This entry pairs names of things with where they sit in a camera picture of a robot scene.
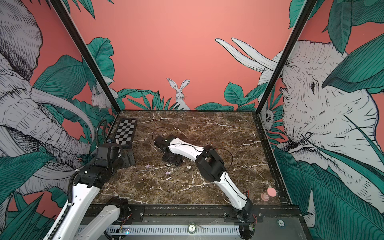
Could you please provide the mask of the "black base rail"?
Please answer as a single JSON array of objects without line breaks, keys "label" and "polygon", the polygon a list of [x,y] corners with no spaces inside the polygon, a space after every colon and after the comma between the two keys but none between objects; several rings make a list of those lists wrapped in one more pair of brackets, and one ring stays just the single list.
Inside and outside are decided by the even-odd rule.
[{"label": "black base rail", "polygon": [[[229,205],[129,205],[131,216],[125,224],[143,223],[149,218],[170,219],[185,218],[187,220],[214,218],[225,223],[242,224],[235,209]],[[295,205],[257,205],[253,211],[257,221],[262,223],[267,218],[296,218],[305,223],[304,216]]]}]

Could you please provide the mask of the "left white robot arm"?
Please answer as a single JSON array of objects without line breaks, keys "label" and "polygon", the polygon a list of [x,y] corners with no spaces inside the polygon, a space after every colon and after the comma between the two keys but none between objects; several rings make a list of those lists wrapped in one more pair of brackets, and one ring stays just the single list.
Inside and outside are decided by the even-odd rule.
[{"label": "left white robot arm", "polygon": [[118,170],[131,167],[135,163],[132,150],[117,143],[100,145],[91,163],[71,176],[68,200],[44,238],[46,240],[97,240],[115,221],[123,224],[130,219],[132,210],[128,201],[113,197],[83,230],[78,230],[103,185]]}]

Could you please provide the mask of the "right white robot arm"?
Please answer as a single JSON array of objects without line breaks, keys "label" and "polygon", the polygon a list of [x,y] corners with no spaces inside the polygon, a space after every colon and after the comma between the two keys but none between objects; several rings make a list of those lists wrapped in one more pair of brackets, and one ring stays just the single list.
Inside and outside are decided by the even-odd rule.
[{"label": "right white robot arm", "polygon": [[252,220],[252,201],[244,195],[230,178],[225,163],[212,146],[198,147],[182,141],[176,136],[167,138],[157,136],[154,145],[163,153],[162,160],[179,166],[182,158],[195,162],[201,176],[209,183],[216,184],[237,210],[238,219],[243,222]]}]

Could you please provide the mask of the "black white checkerboard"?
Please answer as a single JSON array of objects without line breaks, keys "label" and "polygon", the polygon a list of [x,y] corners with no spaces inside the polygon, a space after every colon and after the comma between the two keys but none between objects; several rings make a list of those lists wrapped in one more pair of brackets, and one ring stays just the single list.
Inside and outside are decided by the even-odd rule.
[{"label": "black white checkerboard", "polygon": [[137,127],[137,119],[121,119],[115,133],[116,142],[123,148],[131,148]]}]

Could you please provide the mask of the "pink open round case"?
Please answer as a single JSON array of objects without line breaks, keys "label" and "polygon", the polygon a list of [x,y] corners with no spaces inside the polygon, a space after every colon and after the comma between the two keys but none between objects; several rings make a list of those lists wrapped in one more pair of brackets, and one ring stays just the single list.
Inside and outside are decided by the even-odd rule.
[{"label": "pink open round case", "polygon": [[261,193],[261,199],[265,202],[269,201],[271,198],[277,196],[277,191],[274,188],[268,188],[266,192]]}]

